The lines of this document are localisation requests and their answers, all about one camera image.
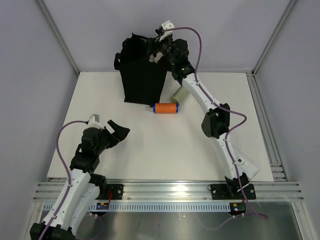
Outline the orange blue pump bottle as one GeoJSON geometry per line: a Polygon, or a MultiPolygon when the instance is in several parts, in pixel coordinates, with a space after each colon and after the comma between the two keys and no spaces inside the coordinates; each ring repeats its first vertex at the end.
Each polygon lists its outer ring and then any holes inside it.
{"type": "Polygon", "coordinates": [[[163,54],[159,51],[157,53],[152,53],[149,56],[149,61],[151,63],[158,63],[158,61],[163,57],[163,54]]]}
{"type": "Polygon", "coordinates": [[[145,109],[155,114],[176,114],[179,111],[178,103],[154,103],[145,109]]]}

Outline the white translucent bottle grey cap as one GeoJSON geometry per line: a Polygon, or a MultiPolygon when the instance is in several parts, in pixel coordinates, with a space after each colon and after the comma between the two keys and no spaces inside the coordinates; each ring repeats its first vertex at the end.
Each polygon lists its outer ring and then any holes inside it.
{"type": "Polygon", "coordinates": [[[237,165],[247,175],[249,180],[252,180],[259,171],[259,168],[251,162],[247,157],[242,155],[237,149],[234,150],[237,165]]]}

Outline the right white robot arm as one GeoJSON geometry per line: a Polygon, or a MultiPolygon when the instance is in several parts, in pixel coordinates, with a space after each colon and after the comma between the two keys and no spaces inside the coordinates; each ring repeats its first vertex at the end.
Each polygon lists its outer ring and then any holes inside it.
{"type": "Polygon", "coordinates": [[[189,61],[188,43],[183,39],[173,40],[172,33],[175,30],[175,27],[170,26],[156,29],[157,37],[147,40],[147,54],[151,62],[164,60],[173,79],[184,87],[202,108],[204,118],[201,129],[216,144],[222,156],[228,196],[237,199],[249,185],[249,177],[240,168],[230,140],[233,130],[230,127],[230,115],[233,111],[227,103],[220,103],[205,88],[198,77],[198,68],[189,61]]]}

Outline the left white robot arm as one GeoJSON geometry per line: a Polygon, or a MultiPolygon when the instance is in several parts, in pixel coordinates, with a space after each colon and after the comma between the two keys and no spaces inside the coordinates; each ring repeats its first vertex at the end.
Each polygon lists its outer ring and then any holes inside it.
{"type": "Polygon", "coordinates": [[[81,142],[70,165],[61,160],[67,173],[66,182],[49,213],[41,223],[34,223],[29,234],[33,240],[74,240],[86,212],[94,200],[113,198],[105,176],[96,174],[100,154],[122,142],[130,129],[114,121],[107,122],[110,132],[92,115],[84,124],[81,142]]]}

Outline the black canvas bag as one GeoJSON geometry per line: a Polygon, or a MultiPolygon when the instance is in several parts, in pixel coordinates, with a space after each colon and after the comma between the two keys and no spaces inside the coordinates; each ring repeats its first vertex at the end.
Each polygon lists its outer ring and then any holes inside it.
{"type": "Polygon", "coordinates": [[[122,42],[114,57],[114,69],[120,72],[124,102],[153,105],[160,102],[167,69],[161,62],[149,61],[147,37],[132,34],[122,42]]]}

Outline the green bottle near bag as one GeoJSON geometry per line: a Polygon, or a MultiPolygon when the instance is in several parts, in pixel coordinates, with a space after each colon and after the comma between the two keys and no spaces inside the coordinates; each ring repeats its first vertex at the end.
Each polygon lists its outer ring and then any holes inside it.
{"type": "Polygon", "coordinates": [[[189,92],[183,86],[181,86],[170,98],[172,103],[181,104],[188,97],[189,92]]]}

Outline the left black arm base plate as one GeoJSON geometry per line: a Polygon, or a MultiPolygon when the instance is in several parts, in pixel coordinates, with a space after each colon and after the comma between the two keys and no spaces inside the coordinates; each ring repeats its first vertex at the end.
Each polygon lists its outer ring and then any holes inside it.
{"type": "Polygon", "coordinates": [[[122,200],[124,193],[123,184],[106,184],[99,188],[97,200],[122,200]]]}

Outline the aluminium front rail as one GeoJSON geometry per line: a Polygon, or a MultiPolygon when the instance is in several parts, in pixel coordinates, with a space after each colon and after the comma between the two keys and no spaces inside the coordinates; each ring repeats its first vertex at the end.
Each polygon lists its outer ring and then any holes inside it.
{"type": "MultiPolygon", "coordinates": [[[[107,180],[108,184],[122,184],[123,202],[209,202],[212,195],[207,181],[143,181],[107,180]]],[[[65,182],[51,179],[39,182],[32,201],[53,202],[59,196],[65,182]]],[[[304,195],[298,182],[252,182],[256,202],[303,202],[304,195]]]]}

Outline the left aluminium frame post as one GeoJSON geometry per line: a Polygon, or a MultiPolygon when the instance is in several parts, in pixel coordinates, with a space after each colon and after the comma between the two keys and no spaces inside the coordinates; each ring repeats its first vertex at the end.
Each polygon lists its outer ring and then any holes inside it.
{"type": "Polygon", "coordinates": [[[51,29],[52,34],[54,35],[55,39],[57,40],[62,52],[64,53],[65,57],[68,60],[68,63],[70,64],[70,66],[72,67],[74,73],[79,76],[80,75],[80,69],[76,63],[76,61],[74,60],[52,14],[49,11],[48,6],[46,5],[44,0],[36,0],[35,1],[37,3],[37,5],[39,6],[43,16],[45,17],[47,23],[49,24],[49,27],[51,29]]]}

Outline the aluminium frame post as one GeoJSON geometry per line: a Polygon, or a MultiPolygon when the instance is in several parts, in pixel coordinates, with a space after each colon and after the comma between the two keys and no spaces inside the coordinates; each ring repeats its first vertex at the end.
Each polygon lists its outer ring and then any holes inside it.
{"type": "Polygon", "coordinates": [[[49,11],[48,6],[46,5],[44,0],[36,0],[35,1],[37,3],[37,5],[39,6],[43,16],[45,17],[47,23],[49,24],[49,27],[51,29],[52,34],[54,35],[55,39],[57,40],[62,52],[64,53],[65,57],[68,60],[68,63],[70,64],[70,66],[72,67],[74,73],[79,76],[80,75],[80,69],[76,63],[76,61],[74,60],[52,14],[49,11]]]}
{"type": "Polygon", "coordinates": [[[276,42],[278,35],[280,34],[282,28],[284,27],[288,17],[290,16],[291,12],[293,11],[294,7],[298,3],[298,0],[289,0],[283,13],[280,16],[280,19],[278,20],[274,30],[271,33],[271,36],[269,37],[260,57],[258,58],[258,61],[254,65],[253,70],[251,71],[251,74],[255,77],[260,70],[262,64],[264,63],[267,55],[269,54],[271,48],[273,47],[274,43],[276,42]]]}

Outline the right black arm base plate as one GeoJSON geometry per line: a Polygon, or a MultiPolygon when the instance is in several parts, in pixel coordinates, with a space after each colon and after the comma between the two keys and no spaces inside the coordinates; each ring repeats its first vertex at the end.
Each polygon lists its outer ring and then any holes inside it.
{"type": "MultiPolygon", "coordinates": [[[[227,190],[227,184],[209,184],[207,189],[211,193],[213,200],[245,200],[243,193],[241,191],[231,194],[227,190]]],[[[255,200],[257,198],[256,191],[253,184],[249,184],[243,189],[245,196],[248,200],[255,200]]]]}

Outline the right aluminium frame post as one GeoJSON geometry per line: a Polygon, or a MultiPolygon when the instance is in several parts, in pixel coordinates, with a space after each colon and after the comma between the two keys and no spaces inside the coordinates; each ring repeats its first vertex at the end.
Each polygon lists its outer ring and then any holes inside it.
{"type": "Polygon", "coordinates": [[[289,0],[283,13],[280,16],[280,19],[278,20],[274,30],[271,33],[271,36],[269,37],[260,57],[258,58],[258,61],[254,65],[253,70],[251,71],[251,74],[255,77],[260,70],[262,64],[264,63],[267,55],[269,54],[271,48],[273,47],[274,43],[276,42],[278,35],[280,34],[282,28],[284,27],[288,17],[290,16],[291,12],[293,11],[294,7],[298,3],[298,0],[289,0]]]}

